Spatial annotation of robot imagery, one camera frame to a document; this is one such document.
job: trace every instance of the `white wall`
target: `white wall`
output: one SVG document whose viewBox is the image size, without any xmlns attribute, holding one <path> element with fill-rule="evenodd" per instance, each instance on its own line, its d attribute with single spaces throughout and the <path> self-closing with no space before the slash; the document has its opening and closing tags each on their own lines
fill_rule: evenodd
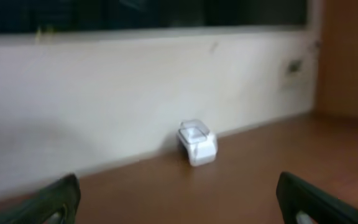
<svg viewBox="0 0 358 224">
<path fill-rule="evenodd" d="M 0 44 L 0 197 L 155 152 L 183 119 L 222 133 L 309 111 L 316 30 Z M 282 89 L 305 55 L 305 82 Z"/>
</svg>

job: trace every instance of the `white object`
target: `white object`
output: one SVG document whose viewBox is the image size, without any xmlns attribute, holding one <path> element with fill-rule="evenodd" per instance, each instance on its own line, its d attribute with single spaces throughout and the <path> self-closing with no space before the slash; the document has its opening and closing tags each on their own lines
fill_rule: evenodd
<svg viewBox="0 0 358 224">
<path fill-rule="evenodd" d="M 200 120 L 182 122 L 178 138 L 186 148 L 192 166 L 200 166 L 215 160 L 218 152 L 216 135 Z"/>
</svg>

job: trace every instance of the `wall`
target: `wall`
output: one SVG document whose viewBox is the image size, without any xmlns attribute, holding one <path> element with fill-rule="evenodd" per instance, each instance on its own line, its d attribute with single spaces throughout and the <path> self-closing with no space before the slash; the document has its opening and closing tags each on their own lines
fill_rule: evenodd
<svg viewBox="0 0 358 224">
<path fill-rule="evenodd" d="M 358 1 L 326 1 L 316 110 L 358 118 Z"/>
<path fill-rule="evenodd" d="M 29 44 L 2 37 L 0 198 L 154 154 L 175 144 L 183 119 L 225 133 L 309 111 L 315 22 L 301 31 L 180 38 L 76 42 L 68 35 Z M 303 82 L 283 88 L 283 64 L 301 56 Z"/>
</svg>

